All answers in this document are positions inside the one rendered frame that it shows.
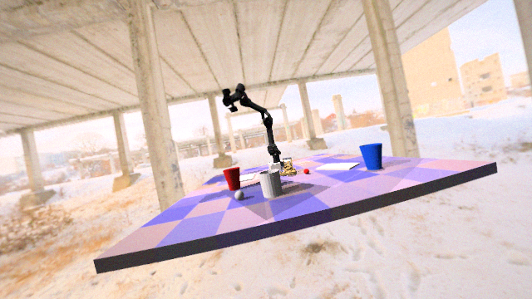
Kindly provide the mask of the blue cup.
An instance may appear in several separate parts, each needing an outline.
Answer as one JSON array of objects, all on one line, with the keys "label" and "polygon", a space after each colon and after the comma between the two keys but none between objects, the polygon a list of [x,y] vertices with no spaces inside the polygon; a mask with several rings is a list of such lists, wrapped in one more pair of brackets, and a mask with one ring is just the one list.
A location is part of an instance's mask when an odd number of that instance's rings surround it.
[{"label": "blue cup", "polygon": [[367,169],[382,168],[382,143],[359,146]]}]

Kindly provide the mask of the white ball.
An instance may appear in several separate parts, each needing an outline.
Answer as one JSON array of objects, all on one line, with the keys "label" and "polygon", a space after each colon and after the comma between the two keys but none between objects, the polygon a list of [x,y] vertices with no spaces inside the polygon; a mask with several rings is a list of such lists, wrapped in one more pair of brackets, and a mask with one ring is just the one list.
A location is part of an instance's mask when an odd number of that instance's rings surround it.
[{"label": "white ball", "polygon": [[242,200],[244,198],[244,193],[242,191],[237,191],[234,195],[234,197],[237,199],[237,200]]}]

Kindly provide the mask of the white mug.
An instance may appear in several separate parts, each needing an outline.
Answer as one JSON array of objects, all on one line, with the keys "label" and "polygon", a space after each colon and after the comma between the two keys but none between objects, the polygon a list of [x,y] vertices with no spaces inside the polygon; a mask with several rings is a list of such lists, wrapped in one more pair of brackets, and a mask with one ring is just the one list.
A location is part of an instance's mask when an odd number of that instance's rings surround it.
[{"label": "white mug", "polygon": [[266,199],[276,198],[283,194],[279,169],[260,172],[259,180]]}]

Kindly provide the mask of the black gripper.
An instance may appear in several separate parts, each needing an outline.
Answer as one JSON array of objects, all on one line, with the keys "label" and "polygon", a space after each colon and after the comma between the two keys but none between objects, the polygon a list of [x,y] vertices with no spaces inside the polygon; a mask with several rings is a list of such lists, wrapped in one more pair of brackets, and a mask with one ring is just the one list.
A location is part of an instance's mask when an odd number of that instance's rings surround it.
[{"label": "black gripper", "polygon": [[232,100],[231,107],[229,107],[229,108],[227,108],[227,109],[229,109],[231,113],[237,111],[237,110],[238,110],[238,109],[237,109],[237,106],[234,105],[234,102],[235,102],[236,100],[233,100],[233,99],[231,98],[231,96],[229,95],[229,94],[230,94],[230,90],[229,90],[229,88],[228,88],[228,89],[223,89],[222,92],[223,92],[223,94],[224,94],[224,98],[229,97],[230,100]]}]

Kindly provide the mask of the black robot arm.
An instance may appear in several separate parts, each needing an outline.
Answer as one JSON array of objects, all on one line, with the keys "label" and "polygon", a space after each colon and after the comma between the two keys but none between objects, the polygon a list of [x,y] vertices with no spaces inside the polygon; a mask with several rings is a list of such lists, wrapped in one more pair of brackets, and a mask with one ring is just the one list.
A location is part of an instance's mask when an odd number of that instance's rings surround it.
[{"label": "black robot arm", "polygon": [[[245,94],[244,91],[245,91],[244,85],[239,83],[236,86],[235,93],[231,96],[231,98],[233,100],[239,101],[239,103],[242,106],[250,107],[250,108],[260,112],[262,120],[263,120],[263,123],[264,123],[264,125],[265,125],[265,127],[267,129],[268,143],[269,143],[269,145],[267,146],[268,152],[269,152],[270,156],[273,156],[273,163],[281,162],[280,158],[279,158],[279,155],[281,154],[281,151],[278,150],[278,147],[274,143],[274,138],[273,138],[273,129],[272,129],[273,118],[272,118],[272,116],[267,112],[266,108],[263,108],[262,106],[257,105],[254,102],[252,102],[247,97],[247,95]],[[227,107],[230,104],[232,104],[232,100],[230,100],[229,97],[226,97],[226,98],[223,98],[222,103],[223,103],[223,105],[225,105],[225,107]],[[267,117],[264,117],[264,114],[266,114]]]}]

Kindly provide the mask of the red plastic cup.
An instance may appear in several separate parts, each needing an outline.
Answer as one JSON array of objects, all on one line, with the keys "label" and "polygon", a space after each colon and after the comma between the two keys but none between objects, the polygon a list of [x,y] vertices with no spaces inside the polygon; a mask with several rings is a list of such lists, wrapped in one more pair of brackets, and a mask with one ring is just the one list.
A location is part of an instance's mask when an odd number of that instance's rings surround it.
[{"label": "red plastic cup", "polygon": [[230,191],[240,189],[239,167],[223,170]]}]

